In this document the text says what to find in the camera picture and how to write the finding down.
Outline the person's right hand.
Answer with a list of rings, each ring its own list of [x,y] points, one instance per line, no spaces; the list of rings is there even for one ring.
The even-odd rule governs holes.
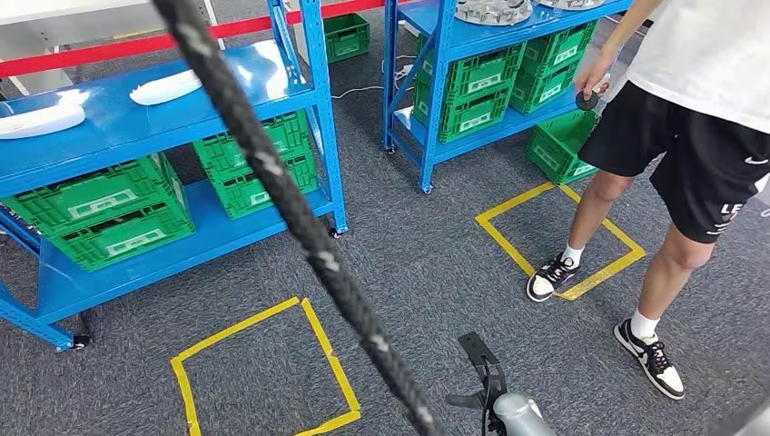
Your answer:
[[[610,86],[609,71],[617,59],[616,52],[601,51],[576,77],[575,89],[587,101],[592,94],[602,96]]]

